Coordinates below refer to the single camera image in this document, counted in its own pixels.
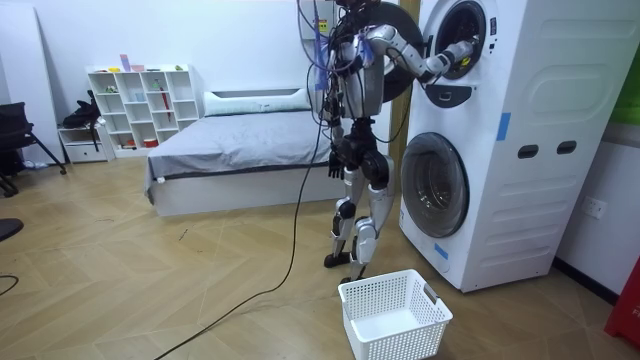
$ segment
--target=white washing machine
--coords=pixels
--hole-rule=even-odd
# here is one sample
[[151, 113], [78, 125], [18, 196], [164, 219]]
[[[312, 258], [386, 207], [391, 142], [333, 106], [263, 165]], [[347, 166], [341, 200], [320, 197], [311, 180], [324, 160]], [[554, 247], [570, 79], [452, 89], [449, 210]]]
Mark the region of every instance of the white washing machine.
[[640, 40], [638, 0], [424, 0], [430, 53], [474, 54], [414, 86], [400, 226], [466, 292], [547, 274]]

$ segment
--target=cable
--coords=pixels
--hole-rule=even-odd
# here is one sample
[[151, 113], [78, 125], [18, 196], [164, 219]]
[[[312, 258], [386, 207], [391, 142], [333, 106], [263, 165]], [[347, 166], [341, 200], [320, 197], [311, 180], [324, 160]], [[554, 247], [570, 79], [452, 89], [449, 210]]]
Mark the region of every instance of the cable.
[[[300, 0], [296, 0], [296, 5], [298, 6], [298, 12], [302, 12], [302, 8], [300, 7]], [[314, 9], [317, 11], [317, 3], [316, 0], [313, 0], [313, 6]], [[300, 23], [300, 16], [297, 17], [298, 18], [298, 35], [300, 36], [300, 45], [302, 46], [302, 50], [304, 52], [304, 55], [307, 57], [307, 59], [309, 59], [309, 61], [318, 69], [322, 70], [322, 71], [328, 71], [328, 72], [340, 72], [340, 71], [344, 71], [348, 68], [351, 67], [351, 65], [353, 65], [353, 63], [356, 61], [357, 56], [354, 56], [353, 59], [351, 60], [351, 62], [349, 62], [349, 64], [338, 68], [338, 69], [329, 69], [328, 67], [322, 66], [320, 64], [318, 64], [312, 57], [311, 55], [309, 55], [309, 53], [307, 52], [307, 48], [304, 46], [304, 39], [302, 39], [302, 24]], [[356, 47], [356, 54], [358, 52], [360, 52], [360, 43], [358, 42], [358, 46]]]
[[20, 279], [18, 279], [17, 276], [15, 275], [0, 275], [0, 279], [13, 279], [13, 284], [11, 286], [9, 286], [9, 288], [3, 292], [0, 293], [0, 296], [8, 293], [9, 291], [11, 291], [11, 289], [13, 289], [14, 287], [16, 287], [16, 285], [18, 285], [18, 283], [20, 282]]
[[[395, 57], [391, 56], [391, 54], [389, 54], [389, 50], [394, 50], [398, 55], [396, 55]], [[405, 59], [404, 55], [400, 51], [398, 51], [398, 49], [388, 48], [387, 51], [386, 51], [386, 55], [389, 57], [389, 59], [391, 59], [391, 61], [393, 61], [395, 66], [398, 66], [398, 63], [397, 63], [397, 59], [398, 58], [401, 58], [402, 61], [405, 64], [407, 64], [407, 60]], [[362, 79], [360, 78], [360, 73], [357, 72], [356, 74], [358, 76], [358, 82], [360, 83], [360, 91], [364, 95], [364, 87], [362, 85]], [[435, 85], [435, 83], [437, 83], [438, 80], [440, 80], [441, 76], [442, 76], [442, 74], [438, 75], [438, 77], [436, 77], [436, 79], [431, 84], [425, 84], [424, 86], [421, 84], [420, 86], [424, 90], [426, 90], [427, 86]], [[409, 90], [409, 93], [411, 94], [413, 92], [413, 82], [411, 82], [410, 89], [411, 90]], [[400, 127], [398, 128], [398, 131], [396, 131], [396, 133], [389, 140], [382, 140], [382, 139], [378, 138], [375, 134], [373, 134], [373, 137], [375, 137], [376, 140], [378, 140], [378, 141], [380, 141], [381, 143], [384, 143], [384, 144], [390, 144], [390, 143], [394, 142], [398, 138], [398, 136], [400, 136], [400, 133], [402, 132], [402, 128], [404, 128], [404, 124], [407, 122], [407, 118], [409, 116], [410, 107], [411, 107], [411, 99], [409, 99], [407, 101], [407, 106], [404, 109], [404, 115], [402, 116], [402, 122], [400, 123]], [[362, 108], [364, 109], [364, 96], [362, 96]]]
[[[325, 121], [324, 119], [316, 120], [316, 114], [313, 111], [313, 102], [311, 101], [311, 92], [309, 91], [309, 76], [311, 75], [311, 69], [313, 69], [313, 64], [309, 65], [309, 69], [307, 70], [307, 99], [309, 100], [309, 105], [311, 105], [311, 119], [316, 123], [316, 125], [325, 127], [326, 130], [326, 128], [329, 128], [329, 124], [327, 123], [323, 125], [322, 122]], [[322, 99], [324, 99], [324, 90], [322, 91]], [[324, 130], [322, 131], [322, 136], [331, 141], [331, 138], [324, 133]]]
[[282, 281], [280, 281], [280, 283], [276, 287], [274, 287], [273, 289], [259, 292], [259, 293], [255, 294], [255, 295], [249, 297], [245, 301], [239, 303], [238, 305], [234, 306], [231, 310], [227, 311], [226, 314], [224, 314], [221, 317], [219, 317], [216, 321], [212, 322], [210, 325], [208, 325], [204, 329], [198, 331], [197, 333], [193, 334], [191, 337], [189, 337], [188, 339], [186, 339], [183, 342], [179, 343], [178, 345], [176, 345], [176, 346], [172, 347], [171, 349], [167, 350], [162, 355], [156, 357], [154, 360], [163, 359], [164, 357], [166, 357], [167, 355], [169, 355], [173, 351], [175, 351], [175, 350], [179, 349], [180, 347], [188, 344], [189, 342], [195, 340], [196, 338], [198, 338], [199, 336], [201, 336], [202, 334], [206, 333], [211, 328], [213, 328], [216, 324], [218, 324], [224, 318], [229, 316], [232, 312], [234, 312], [240, 306], [248, 303], [249, 301], [257, 298], [258, 296], [269, 294], [269, 293], [272, 293], [272, 292], [278, 290], [287, 281], [287, 279], [289, 278], [289, 275], [291, 274], [291, 269], [293, 268], [293, 260], [295, 259], [295, 256], [296, 256], [296, 238], [297, 238], [297, 232], [298, 232], [298, 212], [300, 211], [300, 202], [302, 201], [302, 193], [304, 192], [304, 186], [307, 183], [307, 178], [309, 177], [309, 173], [311, 172], [311, 168], [313, 167], [313, 162], [315, 161], [316, 155], [318, 154], [318, 148], [320, 147], [320, 133], [321, 132], [322, 132], [322, 126], [318, 126], [318, 135], [316, 137], [315, 149], [313, 150], [313, 155], [311, 155], [311, 161], [309, 162], [309, 166], [307, 167], [307, 171], [304, 174], [304, 179], [302, 180], [302, 184], [300, 185], [300, 192], [298, 193], [298, 202], [296, 204], [296, 211], [295, 211], [295, 214], [293, 215], [293, 244], [292, 244], [292, 249], [291, 249], [291, 261], [289, 262], [289, 269], [287, 270], [287, 274], [284, 276]]

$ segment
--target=porthole door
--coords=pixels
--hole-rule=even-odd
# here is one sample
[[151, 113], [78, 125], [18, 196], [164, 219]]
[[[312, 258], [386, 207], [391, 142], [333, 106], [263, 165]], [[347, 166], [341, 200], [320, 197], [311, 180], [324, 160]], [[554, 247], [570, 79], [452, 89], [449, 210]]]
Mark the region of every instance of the porthole door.
[[434, 238], [453, 235], [469, 209], [464, 164], [451, 143], [429, 132], [411, 140], [402, 160], [402, 196], [411, 219]]

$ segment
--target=bag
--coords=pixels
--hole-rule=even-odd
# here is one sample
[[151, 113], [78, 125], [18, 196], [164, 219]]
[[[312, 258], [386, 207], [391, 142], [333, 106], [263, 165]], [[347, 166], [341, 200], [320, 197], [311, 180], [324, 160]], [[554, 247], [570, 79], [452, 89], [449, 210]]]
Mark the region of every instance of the bag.
[[91, 104], [88, 104], [86, 101], [78, 100], [78, 105], [80, 105], [80, 108], [73, 114], [64, 118], [64, 120], [62, 121], [62, 126], [65, 129], [77, 129], [85, 128], [87, 127], [87, 125], [89, 125], [93, 145], [96, 147], [96, 151], [100, 151], [98, 149], [98, 141], [96, 140], [96, 134], [94, 132], [94, 129], [96, 128], [96, 122], [100, 117], [100, 109], [98, 109], [98, 104], [96, 104], [96, 98], [93, 96], [93, 91], [89, 90], [87, 91], [87, 93], [91, 98]]

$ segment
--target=green object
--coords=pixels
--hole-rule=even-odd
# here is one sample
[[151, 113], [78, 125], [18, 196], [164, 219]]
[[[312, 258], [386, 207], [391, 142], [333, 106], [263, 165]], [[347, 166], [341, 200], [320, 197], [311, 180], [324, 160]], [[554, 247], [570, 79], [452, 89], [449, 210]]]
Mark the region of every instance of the green object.
[[610, 121], [640, 126], [640, 48], [636, 51]]

